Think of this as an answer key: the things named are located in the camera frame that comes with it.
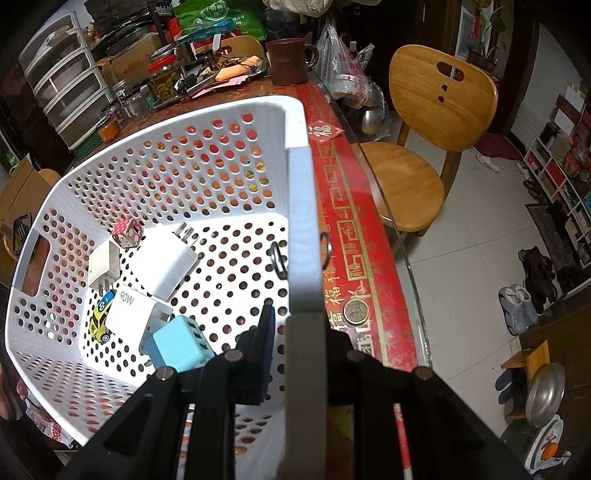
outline screw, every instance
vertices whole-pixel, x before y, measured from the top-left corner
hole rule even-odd
[[[238,362],[242,360],[243,356],[243,353],[236,349],[228,350],[226,353],[224,353],[224,358],[229,362]]]
[[[349,350],[347,352],[347,360],[349,362],[360,362],[365,358],[365,354],[363,352],[359,352],[358,350]]]
[[[174,375],[174,368],[173,367],[160,367],[156,370],[156,378],[166,382]]]
[[[428,367],[417,367],[414,369],[414,374],[421,380],[430,380],[433,377],[433,370]]]

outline jar lid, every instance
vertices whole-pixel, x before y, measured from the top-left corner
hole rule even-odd
[[[114,104],[119,103],[118,100],[113,100],[109,105],[100,109],[101,112],[106,112],[109,108],[111,108]]]
[[[136,93],[139,93],[139,88],[136,88],[135,90],[133,90],[130,94],[125,95],[123,97],[123,100],[129,100],[130,98],[132,98]]]
[[[123,79],[118,83],[113,85],[113,90],[122,90],[125,86],[127,86],[127,79]]]
[[[165,45],[164,47],[160,47],[158,50],[156,50],[154,53],[152,53],[152,55],[150,55],[150,57],[149,57],[150,62],[156,61],[156,60],[160,59],[161,57],[165,57],[165,56],[171,54],[174,51],[175,47],[176,47],[175,43],[169,43],[168,45]]]
[[[97,130],[100,130],[101,128],[103,128],[106,124],[108,124],[111,121],[111,116],[110,115],[105,115],[102,120],[99,122],[99,124],[96,126]]]
[[[174,53],[166,55],[165,57],[155,60],[150,65],[148,65],[148,73],[152,73],[154,70],[158,70],[161,67],[164,67],[166,65],[170,65],[171,63],[174,63],[175,61],[177,61],[177,57]]]

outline metal bowl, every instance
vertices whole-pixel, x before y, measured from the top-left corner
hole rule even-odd
[[[564,395],[564,367],[550,364],[534,375],[525,402],[525,418],[534,427],[546,425],[558,410]]]

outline pink small box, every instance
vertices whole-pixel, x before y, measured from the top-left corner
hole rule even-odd
[[[111,234],[113,240],[122,248],[134,248],[144,236],[144,228],[135,218],[119,220]]]

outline red paper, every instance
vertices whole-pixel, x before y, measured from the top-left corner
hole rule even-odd
[[[310,137],[310,140],[314,140],[319,144],[329,142],[344,131],[342,128],[335,127],[322,120],[317,120],[308,125],[308,137]]]

